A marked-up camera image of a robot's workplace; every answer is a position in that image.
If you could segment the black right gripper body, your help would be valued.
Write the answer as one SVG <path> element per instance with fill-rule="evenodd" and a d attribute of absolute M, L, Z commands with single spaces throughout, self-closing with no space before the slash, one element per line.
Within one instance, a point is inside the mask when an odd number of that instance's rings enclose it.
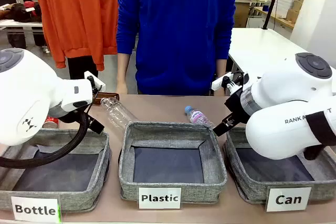
<path fill-rule="evenodd" d="M 225 106 L 231 111 L 231 114 L 224 118 L 224 122 L 227 124 L 246 124 L 250 118 L 250 115 L 245 112 L 240 101 L 242 88 L 239 88 L 234 92 L 226 101 Z"/>

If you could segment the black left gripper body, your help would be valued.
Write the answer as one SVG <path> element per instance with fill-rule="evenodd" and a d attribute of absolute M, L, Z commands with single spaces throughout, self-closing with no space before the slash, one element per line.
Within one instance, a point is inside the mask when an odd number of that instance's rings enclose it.
<path fill-rule="evenodd" d="M 48 116 L 52 118 L 58 118 L 60 121 L 64 123 L 82 123 L 82 114 L 84 114 L 85 109 L 88 107 L 88 105 L 82 106 L 80 108 L 77 108 L 73 111 L 66 112 L 64 111 L 59 105 L 55 106 L 53 108 L 50 108 L 48 111 Z"/>

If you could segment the person's right hand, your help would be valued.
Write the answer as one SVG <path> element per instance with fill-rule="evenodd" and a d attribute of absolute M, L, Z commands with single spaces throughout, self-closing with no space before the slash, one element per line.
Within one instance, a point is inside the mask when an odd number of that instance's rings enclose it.
<path fill-rule="evenodd" d="M 128 94 L 128 87 L 125 78 L 117 77 L 116 93 L 118 94 Z"/>

